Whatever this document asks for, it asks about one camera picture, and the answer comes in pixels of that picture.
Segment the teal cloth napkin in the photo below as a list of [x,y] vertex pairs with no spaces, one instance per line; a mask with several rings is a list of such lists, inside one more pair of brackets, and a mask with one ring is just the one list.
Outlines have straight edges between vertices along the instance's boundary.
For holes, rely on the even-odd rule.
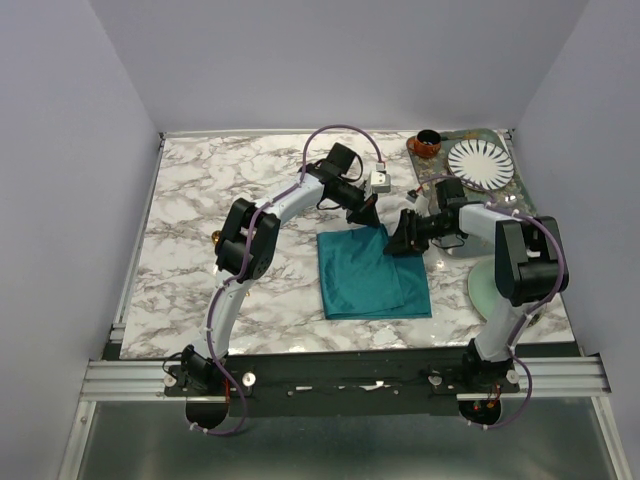
[[385,227],[317,235],[318,270],[328,320],[430,318],[427,272],[421,256],[383,253]]

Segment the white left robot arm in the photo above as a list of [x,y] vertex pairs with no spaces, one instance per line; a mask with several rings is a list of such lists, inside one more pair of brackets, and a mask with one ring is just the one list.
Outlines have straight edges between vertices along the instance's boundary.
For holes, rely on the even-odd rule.
[[201,336],[180,357],[187,382],[197,393],[212,394],[231,379],[222,362],[229,352],[233,325],[246,293],[271,265],[282,225],[326,199],[346,212],[349,224],[380,225],[376,189],[387,190],[390,177],[385,162],[378,160],[369,177],[357,186],[345,174],[353,161],[360,160],[356,152],[336,143],[325,158],[305,162],[294,179],[274,195],[259,201],[234,201],[215,244],[216,287]]

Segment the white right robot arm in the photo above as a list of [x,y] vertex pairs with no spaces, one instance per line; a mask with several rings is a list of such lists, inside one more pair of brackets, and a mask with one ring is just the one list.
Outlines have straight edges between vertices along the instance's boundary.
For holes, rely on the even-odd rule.
[[499,299],[483,330],[466,347],[459,370],[462,384],[480,392],[507,376],[531,318],[566,289],[568,267],[554,218],[500,209],[492,201],[471,201],[463,181],[454,176],[440,176],[435,193],[439,212],[423,216],[402,210],[384,253],[417,256],[431,241],[448,235],[478,237],[494,247]]

